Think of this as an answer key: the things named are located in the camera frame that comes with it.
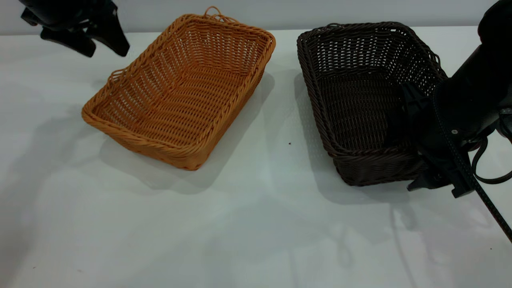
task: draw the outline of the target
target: orange wicker basket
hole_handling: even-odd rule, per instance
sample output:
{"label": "orange wicker basket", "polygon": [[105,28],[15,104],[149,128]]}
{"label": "orange wicker basket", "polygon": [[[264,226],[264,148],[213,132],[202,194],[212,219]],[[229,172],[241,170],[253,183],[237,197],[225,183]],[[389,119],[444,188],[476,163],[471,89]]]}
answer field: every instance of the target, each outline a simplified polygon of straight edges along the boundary
{"label": "orange wicker basket", "polygon": [[[210,8],[218,14],[208,15]],[[125,148],[196,170],[260,82],[275,48],[269,32],[224,16],[176,19],[82,110]]]}

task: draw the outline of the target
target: basket bottom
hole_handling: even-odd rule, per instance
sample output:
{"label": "basket bottom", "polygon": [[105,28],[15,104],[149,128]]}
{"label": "basket bottom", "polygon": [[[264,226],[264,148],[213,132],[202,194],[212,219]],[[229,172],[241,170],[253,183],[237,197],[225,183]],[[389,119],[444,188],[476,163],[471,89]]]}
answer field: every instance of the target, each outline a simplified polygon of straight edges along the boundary
{"label": "basket bottom", "polygon": [[161,96],[141,119],[136,132],[176,146],[194,145],[244,79],[241,74],[197,67],[184,76],[181,84]]}
{"label": "basket bottom", "polygon": [[325,77],[318,80],[318,86],[335,140],[349,151],[366,151],[334,157],[336,170],[347,184],[412,180],[424,169],[407,140],[398,145],[403,152],[383,153],[387,113],[402,102],[400,86],[388,73]]}
{"label": "basket bottom", "polygon": [[322,78],[318,86],[332,132],[342,147],[382,148],[388,128],[386,113],[401,104],[396,82],[385,73],[367,73]]}

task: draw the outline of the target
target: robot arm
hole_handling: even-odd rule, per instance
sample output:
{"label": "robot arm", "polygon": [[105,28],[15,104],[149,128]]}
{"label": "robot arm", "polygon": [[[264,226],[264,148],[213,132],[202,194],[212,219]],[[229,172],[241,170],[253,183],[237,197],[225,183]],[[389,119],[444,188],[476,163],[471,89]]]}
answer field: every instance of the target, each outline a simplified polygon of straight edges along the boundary
{"label": "robot arm", "polygon": [[[405,130],[429,166],[409,190],[453,184],[455,197],[470,193],[475,184],[473,176],[468,179],[466,175],[472,170],[468,151],[477,146],[485,149],[487,136],[494,130],[512,141],[511,31],[512,0],[500,0],[480,22],[482,44],[451,78],[437,86],[432,99],[414,83],[402,86],[407,127],[390,127],[389,135],[397,133],[393,129]],[[494,182],[511,177],[512,173]]]}
{"label": "robot arm", "polygon": [[41,38],[62,44],[92,57],[95,39],[120,56],[130,45],[117,17],[112,0],[19,0],[26,6],[22,19],[42,25]]}

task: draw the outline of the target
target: wicker basket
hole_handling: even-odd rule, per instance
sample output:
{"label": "wicker basket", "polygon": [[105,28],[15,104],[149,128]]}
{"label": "wicker basket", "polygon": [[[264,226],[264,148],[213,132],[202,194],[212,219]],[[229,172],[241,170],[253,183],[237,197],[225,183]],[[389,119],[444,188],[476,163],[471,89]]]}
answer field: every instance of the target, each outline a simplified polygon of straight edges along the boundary
{"label": "wicker basket", "polygon": [[413,81],[432,96],[446,78],[439,57],[395,22],[330,24],[303,33],[298,58],[324,148],[342,179],[365,186],[414,179],[424,169],[407,140],[383,148],[386,113]]}
{"label": "wicker basket", "polygon": [[84,106],[84,120],[131,151],[199,168],[253,94],[275,48],[269,32],[209,9],[181,16],[114,71]]}

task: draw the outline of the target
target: basket rim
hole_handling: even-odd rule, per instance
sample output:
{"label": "basket rim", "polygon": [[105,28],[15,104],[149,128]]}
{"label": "basket rim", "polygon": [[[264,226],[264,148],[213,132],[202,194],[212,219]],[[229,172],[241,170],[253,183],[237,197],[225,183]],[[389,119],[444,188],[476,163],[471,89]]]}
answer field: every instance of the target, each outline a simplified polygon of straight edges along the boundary
{"label": "basket rim", "polygon": [[327,133],[321,133],[321,137],[323,140],[324,148],[328,150],[329,154],[333,158],[346,157],[346,156],[363,156],[363,155],[374,155],[381,154],[382,156],[386,155],[397,155],[397,154],[410,154],[411,151],[416,151],[413,147],[390,147],[390,148],[379,148],[379,149],[360,149],[360,150],[349,150],[341,146],[338,141],[333,137],[334,133],[332,131],[332,125],[330,120],[326,117],[326,105],[324,103],[323,97],[320,97],[321,93],[319,92],[318,81],[316,74],[314,73],[314,69],[312,66],[311,55],[308,52],[308,46],[306,41],[315,36],[322,35],[324,33],[332,33],[332,32],[341,32],[341,31],[357,31],[361,29],[376,29],[376,28],[396,28],[401,29],[405,33],[408,33],[411,37],[411,40],[414,42],[418,48],[421,49],[423,56],[428,61],[430,68],[435,72],[436,76],[441,79],[446,79],[447,75],[441,68],[440,59],[437,54],[432,52],[428,45],[426,45],[417,35],[416,32],[412,28],[407,25],[404,25],[400,22],[378,22],[378,23],[358,23],[358,24],[338,24],[331,23],[323,27],[318,27],[310,31],[306,31],[302,33],[297,39],[297,51],[299,62],[301,63],[301,68],[303,75],[307,76],[311,79],[311,84],[313,85],[314,91],[310,91],[310,87],[307,87],[309,98],[313,102],[318,104],[318,109],[313,107],[313,113],[316,115],[315,122],[316,125],[320,126],[327,131]]}
{"label": "basket rim", "polygon": [[227,106],[230,107],[236,107],[237,105],[239,105],[243,98],[244,92],[250,90],[250,88],[254,86],[256,84],[255,82],[258,80],[257,75],[259,73],[264,72],[265,66],[269,62],[272,53],[275,49],[275,37],[272,35],[272,33],[262,28],[250,26],[244,23],[225,22],[219,19],[212,18],[208,15],[184,14],[176,20],[174,20],[174,22],[170,26],[168,26],[132,63],[130,63],[127,67],[123,69],[115,70],[114,72],[112,72],[105,86],[101,88],[83,106],[81,114],[84,121],[96,127],[97,129],[103,131],[106,134],[121,136],[124,140],[139,146],[148,145],[157,149],[171,149],[175,151],[188,152],[187,155],[197,154],[202,148],[207,146],[210,143],[210,141],[214,139],[216,132],[218,132],[215,131],[215,128],[221,127],[225,124],[225,122],[228,119],[227,116],[229,115],[229,112],[232,111],[232,108],[222,108],[218,112],[218,115],[212,120],[209,127],[206,128],[204,132],[202,132],[202,134],[197,138],[197,140],[186,145],[175,145],[171,142],[149,138],[145,135],[135,133],[132,130],[119,126],[113,122],[102,119],[93,112],[97,105],[102,103],[109,96],[109,94],[115,93],[116,91],[118,91],[119,87],[122,84],[126,83],[126,80],[121,78],[126,78],[127,76],[137,76],[141,71],[144,70],[145,66],[149,65],[152,62],[152,60],[156,56],[156,51],[162,49],[162,47],[165,45],[166,40],[172,37],[175,31],[181,29],[182,27],[194,21],[201,21],[203,23],[208,23],[211,25],[221,25],[224,27],[228,27],[229,29],[244,30],[245,33],[257,32],[258,34],[262,34],[267,37],[265,49],[259,55],[258,61],[246,76],[246,79],[251,79],[250,82],[247,85],[241,85],[240,87],[238,87],[234,94],[235,96],[233,97],[234,101],[230,101],[230,103],[227,104]]}

